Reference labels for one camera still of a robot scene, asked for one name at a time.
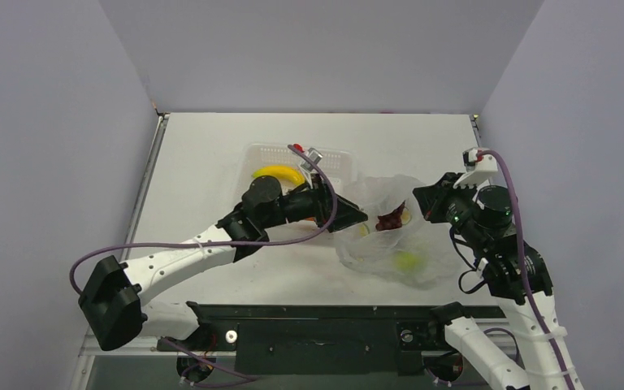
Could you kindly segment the yellow fake banana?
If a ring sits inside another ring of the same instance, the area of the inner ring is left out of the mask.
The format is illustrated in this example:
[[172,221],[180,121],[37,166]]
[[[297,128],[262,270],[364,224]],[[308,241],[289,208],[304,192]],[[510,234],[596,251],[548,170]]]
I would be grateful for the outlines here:
[[294,189],[307,182],[305,176],[296,168],[285,165],[269,165],[257,169],[252,177],[254,179],[262,176],[272,176],[276,178],[283,187]]

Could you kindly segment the clear plastic bag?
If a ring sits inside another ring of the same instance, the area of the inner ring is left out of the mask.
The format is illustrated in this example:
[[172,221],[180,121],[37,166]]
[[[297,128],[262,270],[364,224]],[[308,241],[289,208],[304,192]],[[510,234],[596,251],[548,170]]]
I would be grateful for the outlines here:
[[[419,289],[434,288],[454,277],[462,265],[451,248],[449,228],[428,223],[413,195],[413,189],[424,185],[407,175],[366,176],[348,184],[343,196],[360,206],[369,219],[334,234],[340,262],[351,270]],[[402,228],[376,231],[377,217],[402,202],[409,221]],[[417,254],[423,267],[409,275],[398,272],[392,257],[399,251]]]

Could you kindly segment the green fake fruit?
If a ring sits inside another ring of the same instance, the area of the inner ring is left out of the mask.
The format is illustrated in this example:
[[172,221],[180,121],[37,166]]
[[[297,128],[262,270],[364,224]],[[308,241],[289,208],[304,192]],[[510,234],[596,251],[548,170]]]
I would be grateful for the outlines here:
[[399,251],[392,257],[395,269],[404,274],[412,274],[423,267],[423,259],[412,252]]

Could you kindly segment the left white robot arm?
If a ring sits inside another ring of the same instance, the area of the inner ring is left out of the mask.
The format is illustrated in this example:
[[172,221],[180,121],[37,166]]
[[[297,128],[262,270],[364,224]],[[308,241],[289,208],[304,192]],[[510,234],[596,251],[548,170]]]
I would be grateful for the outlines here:
[[233,211],[194,238],[157,244],[157,253],[124,262],[113,255],[99,260],[78,292],[78,305],[103,351],[119,349],[138,336],[168,336],[200,349],[209,341],[210,327],[191,305],[156,303],[154,298],[195,275],[274,245],[267,229],[307,219],[318,227],[308,236],[313,239],[365,223],[368,216],[319,174],[289,193],[276,178],[258,177]]

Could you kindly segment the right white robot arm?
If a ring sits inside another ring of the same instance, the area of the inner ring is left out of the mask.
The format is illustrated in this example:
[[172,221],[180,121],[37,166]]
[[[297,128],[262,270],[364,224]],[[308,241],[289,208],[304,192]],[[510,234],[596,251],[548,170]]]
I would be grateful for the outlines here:
[[427,339],[459,352],[492,389],[582,388],[548,269],[522,239],[508,189],[461,187],[459,179],[449,172],[433,185],[415,188],[414,198],[427,222],[448,224],[472,249],[475,270],[507,319],[521,362],[507,356],[458,302],[434,309],[435,318],[425,326]]

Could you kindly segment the dark red fake grapes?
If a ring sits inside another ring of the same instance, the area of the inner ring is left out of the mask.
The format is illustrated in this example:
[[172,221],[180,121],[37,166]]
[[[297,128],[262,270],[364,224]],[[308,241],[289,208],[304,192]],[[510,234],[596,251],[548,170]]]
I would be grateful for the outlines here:
[[410,220],[410,213],[406,211],[405,202],[388,214],[379,215],[375,230],[378,232],[402,228]]

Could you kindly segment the white perforated plastic tray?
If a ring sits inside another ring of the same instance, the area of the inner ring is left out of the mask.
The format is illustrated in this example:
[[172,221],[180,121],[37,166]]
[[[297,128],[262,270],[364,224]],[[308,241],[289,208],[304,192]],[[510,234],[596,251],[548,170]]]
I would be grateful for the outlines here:
[[[318,148],[318,151],[323,156],[319,166],[331,180],[335,191],[344,195],[345,187],[358,179],[355,156],[340,149]],[[253,143],[246,146],[240,156],[238,175],[233,182],[232,202],[236,204],[241,201],[242,194],[254,179],[252,174],[259,168],[271,165],[298,168],[301,162],[284,144]]]

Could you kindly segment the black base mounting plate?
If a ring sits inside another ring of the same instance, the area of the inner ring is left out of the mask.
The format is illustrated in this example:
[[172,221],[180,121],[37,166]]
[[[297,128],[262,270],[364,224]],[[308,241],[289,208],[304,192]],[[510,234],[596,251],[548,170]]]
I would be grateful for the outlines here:
[[417,375],[449,349],[435,306],[199,305],[180,345],[230,353],[247,375]]

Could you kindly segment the aluminium frame rail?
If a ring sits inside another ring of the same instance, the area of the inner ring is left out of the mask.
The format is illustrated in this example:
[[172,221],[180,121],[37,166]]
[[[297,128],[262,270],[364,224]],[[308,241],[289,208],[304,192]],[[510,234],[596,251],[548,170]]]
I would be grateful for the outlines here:
[[103,351],[91,335],[84,338],[70,389],[178,389],[176,353],[160,352],[154,338],[141,338]]

